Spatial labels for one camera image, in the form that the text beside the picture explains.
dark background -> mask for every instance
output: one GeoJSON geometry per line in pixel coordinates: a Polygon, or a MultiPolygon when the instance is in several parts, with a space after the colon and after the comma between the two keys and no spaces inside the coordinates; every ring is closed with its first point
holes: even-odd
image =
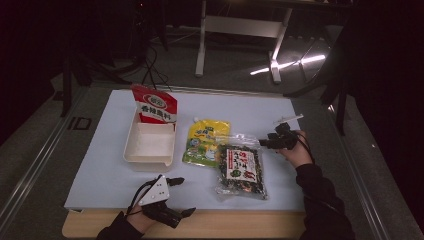
{"type": "MultiPolygon", "coordinates": [[[[1,1],[0,145],[54,94],[49,81],[62,71],[64,49],[82,51],[104,63],[111,63],[112,55],[128,57],[135,51],[127,49],[133,3],[119,3],[1,1]]],[[[201,1],[165,3],[166,23],[198,26],[201,1]]],[[[219,11],[222,1],[216,4],[213,11],[219,11]]],[[[240,14],[263,15],[267,10],[245,11],[240,14]]],[[[295,13],[299,16],[289,34],[314,35],[314,25],[308,24],[307,17],[302,21],[300,13],[295,13]]],[[[349,78],[349,94],[355,97],[421,229],[422,13],[424,5],[419,1],[359,1],[323,71],[337,72],[339,80],[349,78]]]]}

person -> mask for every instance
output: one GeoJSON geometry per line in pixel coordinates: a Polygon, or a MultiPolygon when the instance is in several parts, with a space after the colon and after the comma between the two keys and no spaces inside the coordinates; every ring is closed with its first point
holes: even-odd
{"type": "MultiPolygon", "coordinates": [[[[287,161],[296,169],[296,182],[304,192],[306,230],[300,240],[350,240],[355,239],[352,225],[344,214],[344,203],[336,196],[333,183],[323,177],[321,168],[315,165],[306,140],[305,132],[297,131],[298,143],[292,150],[279,149],[287,161]]],[[[131,213],[141,207],[136,204],[131,213]]],[[[124,216],[123,212],[109,227],[104,228],[97,240],[139,239],[156,221],[142,213],[124,216]]]]}

circular logo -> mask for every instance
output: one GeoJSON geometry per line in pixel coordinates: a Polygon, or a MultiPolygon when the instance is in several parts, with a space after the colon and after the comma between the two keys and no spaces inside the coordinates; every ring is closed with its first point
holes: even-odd
{"type": "Polygon", "coordinates": [[[153,105],[157,108],[166,108],[167,107],[166,102],[163,101],[162,98],[160,98],[156,95],[147,94],[147,95],[144,95],[143,99],[147,103],[150,103],[151,105],[153,105]]]}

white metal table frame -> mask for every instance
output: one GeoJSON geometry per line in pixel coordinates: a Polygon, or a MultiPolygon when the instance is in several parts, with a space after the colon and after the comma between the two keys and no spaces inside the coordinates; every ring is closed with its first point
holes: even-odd
{"type": "Polygon", "coordinates": [[[197,55],[196,77],[203,76],[203,68],[205,65],[205,33],[219,32],[231,33],[258,37],[275,38],[275,47],[269,53],[270,66],[274,83],[281,83],[281,76],[278,69],[277,55],[280,51],[281,43],[286,32],[292,8],[286,10],[283,22],[252,20],[242,18],[231,18],[221,16],[206,15],[206,0],[202,2],[202,18],[200,24],[200,47],[197,55]]]}

open cardboard box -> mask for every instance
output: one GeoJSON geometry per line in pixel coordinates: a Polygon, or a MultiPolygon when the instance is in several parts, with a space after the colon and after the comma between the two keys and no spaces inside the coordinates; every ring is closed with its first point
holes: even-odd
{"type": "Polygon", "coordinates": [[[128,133],[124,159],[134,171],[169,171],[174,155],[175,129],[173,123],[142,123],[136,111],[128,133]]]}

